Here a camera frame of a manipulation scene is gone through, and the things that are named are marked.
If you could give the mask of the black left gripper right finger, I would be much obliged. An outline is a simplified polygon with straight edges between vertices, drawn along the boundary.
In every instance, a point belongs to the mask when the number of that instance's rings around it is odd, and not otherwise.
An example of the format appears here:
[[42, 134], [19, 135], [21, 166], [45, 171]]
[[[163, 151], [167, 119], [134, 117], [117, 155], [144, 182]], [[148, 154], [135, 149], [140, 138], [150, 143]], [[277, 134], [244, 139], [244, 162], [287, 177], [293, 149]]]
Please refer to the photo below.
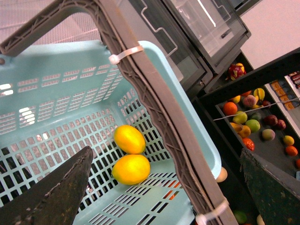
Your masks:
[[243, 149], [241, 168], [249, 192], [266, 225], [300, 223], [300, 181], [256, 153]]

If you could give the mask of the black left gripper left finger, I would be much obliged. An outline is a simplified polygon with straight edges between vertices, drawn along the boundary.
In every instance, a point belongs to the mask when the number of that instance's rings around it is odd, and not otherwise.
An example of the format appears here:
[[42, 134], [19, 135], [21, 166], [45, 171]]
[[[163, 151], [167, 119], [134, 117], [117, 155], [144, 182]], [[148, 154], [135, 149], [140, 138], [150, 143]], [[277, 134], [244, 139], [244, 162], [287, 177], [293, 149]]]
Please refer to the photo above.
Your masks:
[[86, 146], [0, 209], [2, 225], [71, 225], [84, 197], [93, 160]]

